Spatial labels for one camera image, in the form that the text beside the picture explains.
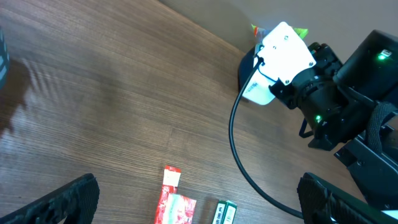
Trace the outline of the red tissue packet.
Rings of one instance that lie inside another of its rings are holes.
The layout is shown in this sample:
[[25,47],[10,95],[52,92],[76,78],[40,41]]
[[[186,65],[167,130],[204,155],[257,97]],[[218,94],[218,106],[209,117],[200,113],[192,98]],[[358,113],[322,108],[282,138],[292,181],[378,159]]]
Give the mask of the red tissue packet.
[[192,224],[197,201],[180,194],[169,194],[161,224]]

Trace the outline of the red stick sachet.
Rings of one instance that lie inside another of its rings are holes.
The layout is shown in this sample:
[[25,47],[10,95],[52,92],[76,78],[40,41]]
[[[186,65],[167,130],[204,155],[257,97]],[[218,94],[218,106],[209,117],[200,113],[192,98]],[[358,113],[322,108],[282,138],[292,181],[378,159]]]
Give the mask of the red stick sachet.
[[179,168],[169,165],[165,166],[162,190],[155,212],[155,224],[162,224],[163,214],[165,213],[168,196],[169,194],[175,194],[177,192],[180,176],[181,170]]

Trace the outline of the green snack bag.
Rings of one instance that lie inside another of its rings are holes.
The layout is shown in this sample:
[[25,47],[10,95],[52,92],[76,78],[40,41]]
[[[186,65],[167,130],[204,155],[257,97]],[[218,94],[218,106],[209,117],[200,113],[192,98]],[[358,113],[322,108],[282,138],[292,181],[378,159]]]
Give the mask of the green snack bag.
[[[258,42],[261,42],[265,36],[267,36],[271,30],[264,29],[258,26],[255,26],[254,24],[251,24],[251,27],[254,31],[254,37]],[[295,33],[301,38],[304,39],[307,34],[308,34],[308,29],[304,28],[298,28],[298,27],[293,27],[293,30]]]

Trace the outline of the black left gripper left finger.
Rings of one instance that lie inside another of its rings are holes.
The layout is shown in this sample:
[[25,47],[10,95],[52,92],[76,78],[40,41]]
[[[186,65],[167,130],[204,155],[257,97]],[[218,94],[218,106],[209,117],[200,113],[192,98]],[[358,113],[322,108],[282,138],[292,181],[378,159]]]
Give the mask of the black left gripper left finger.
[[90,224],[100,195],[98,182],[87,173],[36,201],[4,216],[1,224]]

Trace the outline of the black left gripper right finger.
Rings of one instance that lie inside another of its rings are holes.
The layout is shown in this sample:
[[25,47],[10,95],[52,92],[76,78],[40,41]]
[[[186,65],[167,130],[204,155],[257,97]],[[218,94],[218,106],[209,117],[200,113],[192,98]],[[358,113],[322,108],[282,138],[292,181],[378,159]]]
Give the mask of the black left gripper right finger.
[[306,172],[297,193],[305,224],[397,224],[388,214]]

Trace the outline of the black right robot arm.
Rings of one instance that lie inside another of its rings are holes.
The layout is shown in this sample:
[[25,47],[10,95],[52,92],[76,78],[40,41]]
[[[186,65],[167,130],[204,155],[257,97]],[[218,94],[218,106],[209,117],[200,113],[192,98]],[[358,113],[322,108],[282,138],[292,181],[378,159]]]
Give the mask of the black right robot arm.
[[299,135],[309,147],[332,151],[367,203],[397,209],[397,37],[372,31],[346,62],[327,44],[313,43],[316,64],[290,84],[270,86],[288,108],[304,116]]

